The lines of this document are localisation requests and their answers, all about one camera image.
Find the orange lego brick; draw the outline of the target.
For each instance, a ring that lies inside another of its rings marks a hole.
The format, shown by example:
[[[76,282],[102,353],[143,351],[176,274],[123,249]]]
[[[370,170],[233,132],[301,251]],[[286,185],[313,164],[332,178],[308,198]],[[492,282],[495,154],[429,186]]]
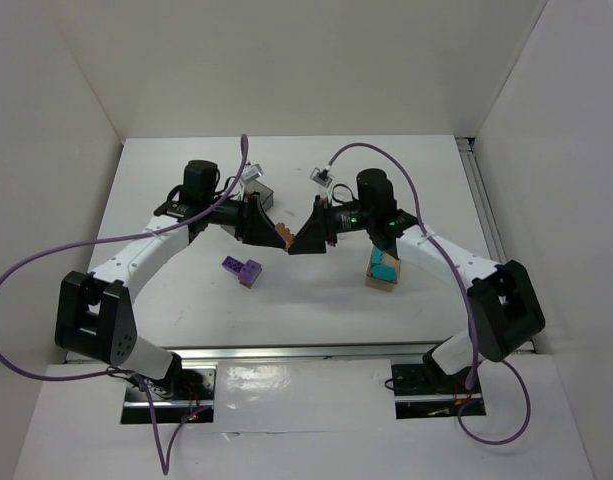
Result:
[[[275,231],[279,234],[285,243],[285,249],[288,250],[294,243],[296,236],[290,231],[290,229],[283,223],[279,222],[275,225]]]

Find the teal rounded lego brick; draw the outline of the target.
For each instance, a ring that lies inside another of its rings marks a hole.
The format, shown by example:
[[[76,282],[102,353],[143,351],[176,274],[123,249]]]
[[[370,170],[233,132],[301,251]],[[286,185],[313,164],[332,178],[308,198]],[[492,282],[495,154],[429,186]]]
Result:
[[[370,269],[370,276],[382,282],[396,283],[398,273],[395,267],[382,264],[381,266]]]

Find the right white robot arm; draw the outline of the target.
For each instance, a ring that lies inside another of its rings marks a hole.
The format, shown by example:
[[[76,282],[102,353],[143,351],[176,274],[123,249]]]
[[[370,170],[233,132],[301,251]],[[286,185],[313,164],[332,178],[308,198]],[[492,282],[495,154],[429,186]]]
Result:
[[[364,230],[377,249],[456,288],[467,327],[424,355],[430,380],[466,372],[467,383],[473,385],[473,369],[480,361],[499,363],[544,329],[544,314],[522,264],[480,257],[422,226],[417,217],[398,208],[393,185],[380,169],[361,171],[356,183],[354,201],[332,206],[315,199],[288,252],[322,254],[336,244],[339,234]]]

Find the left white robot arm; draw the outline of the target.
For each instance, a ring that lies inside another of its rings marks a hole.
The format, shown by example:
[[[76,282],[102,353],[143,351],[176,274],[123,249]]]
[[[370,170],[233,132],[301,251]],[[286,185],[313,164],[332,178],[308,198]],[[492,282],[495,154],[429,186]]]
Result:
[[[183,181],[168,194],[144,235],[89,273],[73,271],[60,285],[57,346],[148,380],[158,394],[186,398],[199,393],[202,378],[181,357],[139,336],[133,303],[150,279],[188,247],[208,225],[229,228],[244,244],[282,249],[285,242],[263,208],[259,165],[247,164],[231,198],[217,189],[218,166],[192,160]]]

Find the smoky grey plastic container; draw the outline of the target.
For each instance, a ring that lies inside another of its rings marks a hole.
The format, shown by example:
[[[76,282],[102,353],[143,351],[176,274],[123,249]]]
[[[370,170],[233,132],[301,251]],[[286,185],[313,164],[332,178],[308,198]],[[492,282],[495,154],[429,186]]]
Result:
[[[255,186],[252,190],[253,193],[257,193],[260,197],[260,203],[262,209],[265,212],[268,212],[274,206],[274,190],[265,186],[264,184],[260,184]]]

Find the purple rounded lego brick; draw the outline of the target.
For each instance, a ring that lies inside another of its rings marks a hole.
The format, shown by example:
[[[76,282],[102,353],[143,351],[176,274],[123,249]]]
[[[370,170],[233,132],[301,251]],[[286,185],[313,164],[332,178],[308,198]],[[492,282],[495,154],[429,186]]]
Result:
[[[251,288],[262,272],[260,263],[249,259],[238,272],[237,278],[241,285]]]

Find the purple flat lego brick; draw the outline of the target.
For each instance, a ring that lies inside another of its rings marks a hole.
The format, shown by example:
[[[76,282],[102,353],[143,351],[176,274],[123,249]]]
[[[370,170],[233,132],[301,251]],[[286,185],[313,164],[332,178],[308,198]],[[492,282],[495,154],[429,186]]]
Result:
[[[233,275],[238,276],[244,264],[231,256],[227,256],[222,262],[222,267]]]

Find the amber plastic container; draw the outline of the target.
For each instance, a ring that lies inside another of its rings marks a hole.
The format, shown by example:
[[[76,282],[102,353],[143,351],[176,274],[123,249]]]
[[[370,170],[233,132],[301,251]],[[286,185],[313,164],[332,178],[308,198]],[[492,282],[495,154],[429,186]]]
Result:
[[[399,282],[401,261],[374,248],[366,270],[365,285],[369,288],[392,292]]]

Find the side aluminium rail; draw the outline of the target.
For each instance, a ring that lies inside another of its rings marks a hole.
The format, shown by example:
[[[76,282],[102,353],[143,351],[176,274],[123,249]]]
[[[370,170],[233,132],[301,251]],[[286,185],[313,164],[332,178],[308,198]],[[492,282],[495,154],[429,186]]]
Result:
[[[474,153],[474,139],[456,137],[455,141],[474,200],[489,257],[497,263],[505,264],[508,258],[502,244],[483,176]]]

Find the aluminium mounting rail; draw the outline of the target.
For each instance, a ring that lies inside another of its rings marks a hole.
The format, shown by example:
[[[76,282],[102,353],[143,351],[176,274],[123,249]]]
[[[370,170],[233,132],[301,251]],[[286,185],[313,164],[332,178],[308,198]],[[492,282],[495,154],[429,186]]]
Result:
[[[168,348],[186,361],[271,361],[366,358],[421,358],[438,342],[386,342]]]

